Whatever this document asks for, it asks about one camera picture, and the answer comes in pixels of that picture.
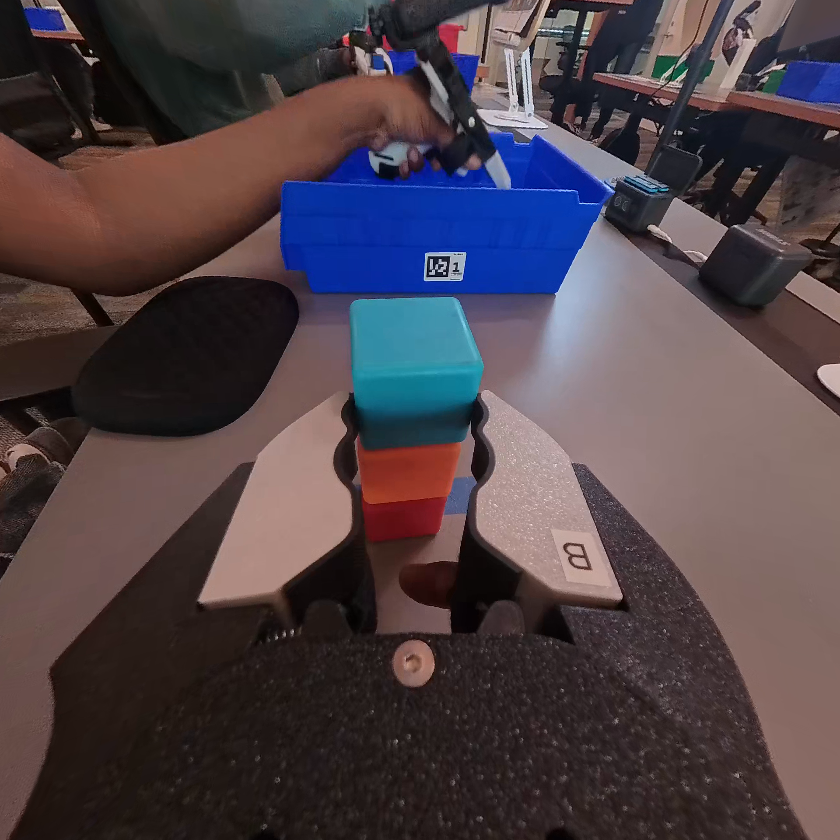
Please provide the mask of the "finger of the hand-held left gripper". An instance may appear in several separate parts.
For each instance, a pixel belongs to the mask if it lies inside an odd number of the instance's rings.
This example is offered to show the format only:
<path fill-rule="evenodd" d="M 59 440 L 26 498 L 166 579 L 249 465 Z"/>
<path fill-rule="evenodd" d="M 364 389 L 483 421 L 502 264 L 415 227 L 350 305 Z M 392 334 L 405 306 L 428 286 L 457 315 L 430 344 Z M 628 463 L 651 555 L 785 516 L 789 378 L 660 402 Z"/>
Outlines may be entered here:
<path fill-rule="evenodd" d="M 515 139 L 479 140 L 479 159 L 493 184 L 500 190 L 510 190 L 512 188 L 511 174 L 505 154 L 512 152 L 515 146 Z"/>

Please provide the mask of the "person's left forearm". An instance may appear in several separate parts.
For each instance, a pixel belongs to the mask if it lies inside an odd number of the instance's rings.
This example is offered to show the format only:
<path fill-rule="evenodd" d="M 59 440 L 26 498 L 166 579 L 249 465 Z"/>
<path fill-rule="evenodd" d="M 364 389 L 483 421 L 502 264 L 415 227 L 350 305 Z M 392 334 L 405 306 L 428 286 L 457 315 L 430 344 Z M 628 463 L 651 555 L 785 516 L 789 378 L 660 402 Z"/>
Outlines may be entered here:
<path fill-rule="evenodd" d="M 252 233 L 281 184 L 326 172 L 353 128 L 301 98 L 77 173 L 2 139 L 2 273 L 108 295 L 153 288 Z"/>

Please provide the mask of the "teal foam cube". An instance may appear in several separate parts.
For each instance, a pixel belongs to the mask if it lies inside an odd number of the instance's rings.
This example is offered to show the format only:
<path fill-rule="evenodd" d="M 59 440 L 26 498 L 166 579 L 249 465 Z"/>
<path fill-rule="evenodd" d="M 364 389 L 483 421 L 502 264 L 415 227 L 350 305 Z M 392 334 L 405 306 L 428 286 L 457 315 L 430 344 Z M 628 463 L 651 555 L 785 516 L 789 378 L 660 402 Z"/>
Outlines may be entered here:
<path fill-rule="evenodd" d="M 350 360 L 364 448 L 464 441 L 484 363 L 456 298 L 353 301 Z"/>

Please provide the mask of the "black power unit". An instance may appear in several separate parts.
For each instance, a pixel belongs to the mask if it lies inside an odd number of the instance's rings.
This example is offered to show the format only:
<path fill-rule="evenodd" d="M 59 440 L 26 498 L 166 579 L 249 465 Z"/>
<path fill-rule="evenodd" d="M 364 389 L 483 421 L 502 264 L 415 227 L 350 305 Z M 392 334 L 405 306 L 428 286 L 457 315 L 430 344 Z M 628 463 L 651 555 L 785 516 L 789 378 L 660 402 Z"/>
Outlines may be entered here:
<path fill-rule="evenodd" d="M 811 261 L 812 252 L 766 227 L 733 225 L 698 269 L 700 283 L 743 308 L 766 307 Z"/>
<path fill-rule="evenodd" d="M 651 226 L 659 226 L 674 198 L 666 184 L 648 175 L 625 175 L 616 179 L 604 217 L 627 232 L 644 235 Z"/>

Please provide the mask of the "person's left hand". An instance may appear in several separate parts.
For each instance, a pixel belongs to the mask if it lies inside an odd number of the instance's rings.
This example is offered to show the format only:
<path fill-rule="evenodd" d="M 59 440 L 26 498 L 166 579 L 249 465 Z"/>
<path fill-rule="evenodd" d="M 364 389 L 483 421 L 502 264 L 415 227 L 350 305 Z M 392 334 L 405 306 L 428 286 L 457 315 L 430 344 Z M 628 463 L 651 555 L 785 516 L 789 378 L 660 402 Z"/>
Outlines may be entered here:
<path fill-rule="evenodd" d="M 319 127 L 317 166 L 311 179 L 322 179 L 355 150 L 383 151 L 407 144 L 406 161 L 396 167 L 403 180 L 425 167 L 421 144 L 445 149 L 455 130 L 432 107 L 425 85 L 409 76 L 346 77 L 307 91 Z"/>

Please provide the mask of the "red foam cube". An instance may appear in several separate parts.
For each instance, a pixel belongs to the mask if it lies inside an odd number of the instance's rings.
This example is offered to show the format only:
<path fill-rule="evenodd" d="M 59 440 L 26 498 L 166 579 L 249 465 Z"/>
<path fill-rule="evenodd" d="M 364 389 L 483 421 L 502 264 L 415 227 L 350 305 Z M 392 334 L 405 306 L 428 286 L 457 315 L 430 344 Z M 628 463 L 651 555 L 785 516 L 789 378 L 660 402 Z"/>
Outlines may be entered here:
<path fill-rule="evenodd" d="M 447 497 L 369 503 L 362 500 L 364 535 L 369 542 L 383 543 L 438 534 Z"/>

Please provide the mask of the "orange foam cube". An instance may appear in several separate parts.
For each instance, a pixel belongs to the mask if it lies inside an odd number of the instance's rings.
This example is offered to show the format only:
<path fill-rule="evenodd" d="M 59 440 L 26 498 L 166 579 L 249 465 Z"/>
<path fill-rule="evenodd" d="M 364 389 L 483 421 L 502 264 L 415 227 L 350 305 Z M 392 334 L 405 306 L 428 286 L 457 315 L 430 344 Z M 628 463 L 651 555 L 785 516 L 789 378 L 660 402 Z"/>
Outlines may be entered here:
<path fill-rule="evenodd" d="M 361 493 L 370 505 L 446 498 L 461 443 L 367 449 L 358 439 Z"/>

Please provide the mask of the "black office chair frame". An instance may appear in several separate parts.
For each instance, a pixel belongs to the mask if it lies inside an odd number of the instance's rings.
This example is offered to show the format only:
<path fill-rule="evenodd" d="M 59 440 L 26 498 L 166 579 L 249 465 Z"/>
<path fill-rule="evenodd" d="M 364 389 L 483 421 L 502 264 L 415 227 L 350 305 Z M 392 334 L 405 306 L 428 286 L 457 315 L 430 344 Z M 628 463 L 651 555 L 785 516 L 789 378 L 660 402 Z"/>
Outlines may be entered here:
<path fill-rule="evenodd" d="M 117 326 L 82 329 L 3 345 L 2 403 L 72 386 L 92 354 L 117 330 Z"/>

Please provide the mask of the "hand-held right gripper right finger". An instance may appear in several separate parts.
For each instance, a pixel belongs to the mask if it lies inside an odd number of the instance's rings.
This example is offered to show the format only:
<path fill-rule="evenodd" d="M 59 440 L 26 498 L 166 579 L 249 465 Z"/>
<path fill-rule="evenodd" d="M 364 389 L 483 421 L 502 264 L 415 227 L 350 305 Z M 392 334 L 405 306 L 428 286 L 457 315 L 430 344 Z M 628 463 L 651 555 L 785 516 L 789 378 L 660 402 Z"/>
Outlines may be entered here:
<path fill-rule="evenodd" d="M 515 602 L 527 631 L 552 631 L 562 606 L 624 600 L 570 457 L 490 391 L 474 406 L 469 495 L 459 549 L 459 629 Z"/>

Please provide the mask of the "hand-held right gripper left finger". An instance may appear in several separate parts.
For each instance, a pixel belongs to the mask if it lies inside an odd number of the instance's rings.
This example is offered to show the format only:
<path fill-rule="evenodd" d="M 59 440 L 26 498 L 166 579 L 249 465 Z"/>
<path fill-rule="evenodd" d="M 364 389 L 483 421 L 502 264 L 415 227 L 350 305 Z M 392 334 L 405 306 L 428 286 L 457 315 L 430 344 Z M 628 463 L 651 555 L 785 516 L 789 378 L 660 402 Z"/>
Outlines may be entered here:
<path fill-rule="evenodd" d="M 208 610 L 269 606 L 302 624 L 310 604 L 350 613 L 363 591 L 354 400 L 337 392 L 257 456 L 200 593 Z"/>

